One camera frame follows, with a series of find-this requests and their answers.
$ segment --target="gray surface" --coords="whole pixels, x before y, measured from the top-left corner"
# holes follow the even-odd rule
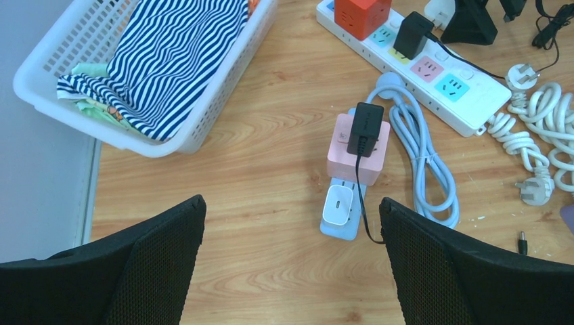
[[[44,259],[89,239],[100,143],[37,112],[12,88],[70,3],[0,0],[0,263]]]

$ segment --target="navy and white striped fabric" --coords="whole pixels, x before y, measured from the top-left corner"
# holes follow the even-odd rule
[[[137,130],[173,137],[248,19],[248,0],[140,0],[109,78],[61,76],[58,97],[114,106]]]

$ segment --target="red cube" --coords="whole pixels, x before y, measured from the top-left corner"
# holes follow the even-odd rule
[[[335,0],[335,23],[363,41],[389,19],[391,0]]]

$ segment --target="blue cable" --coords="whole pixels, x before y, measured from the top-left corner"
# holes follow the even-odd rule
[[[422,110],[416,98],[402,87],[402,85],[404,85],[404,83],[400,81],[400,85],[391,83],[379,86],[371,92],[366,102],[370,104],[377,95],[381,95],[381,97],[385,99],[392,99],[395,102],[395,105],[391,107],[389,112],[389,120],[395,133],[405,146],[411,160],[413,170],[413,199],[416,212],[425,216],[427,219],[454,229],[460,217],[454,177],[447,165],[435,152],[431,135],[428,132],[428,126],[426,125]],[[404,95],[411,104],[407,104],[400,94]],[[428,165],[430,171],[439,181],[447,196],[442,204],[431,205],[426,200],[426,165]],[[447,209],[449,209],[450,214],[446,220],[439,220],[433,216],[433,213]]]

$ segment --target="white plastic basket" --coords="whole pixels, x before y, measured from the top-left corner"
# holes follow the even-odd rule
[[[147,157],[199,150],[275,20],[278,0],[261,0],[180,130],[165,142],[79,112],[56,98],[61,74],[79,62],[109,62],[137,0],[74,0],[18,69],[14,91],[39,112],[116,148]]]

